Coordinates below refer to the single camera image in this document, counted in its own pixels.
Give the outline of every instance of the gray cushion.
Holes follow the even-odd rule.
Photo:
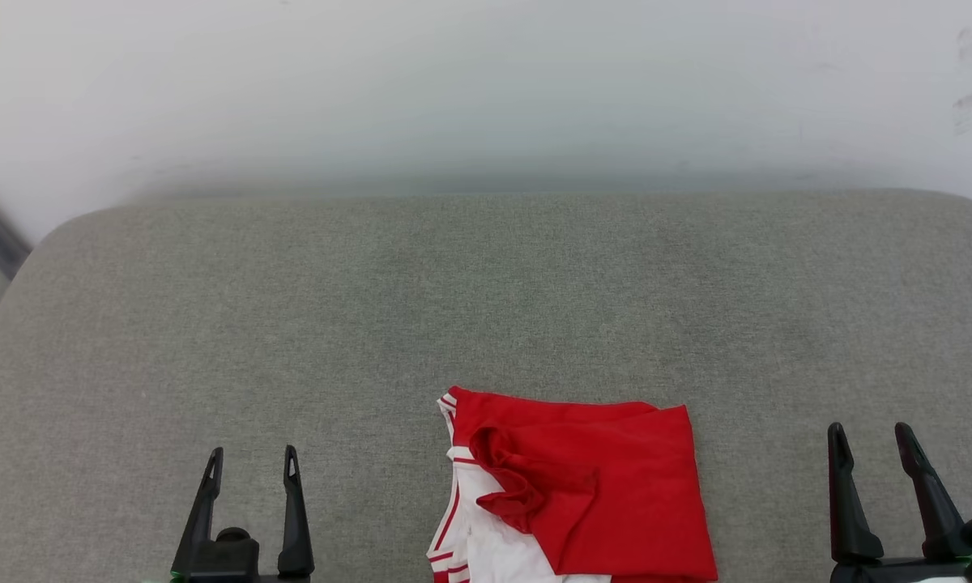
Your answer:
[[[430,580],[450,384],[687,403],[724,581],[820,581],[825,432],[918,554],[893,422],[972,517],[972,202],[933,193],[196,202],[88,215],[0,307],[0,582],[165,581],[209,451],[272,572]],[[663,545],[656,540],[656,545]]]

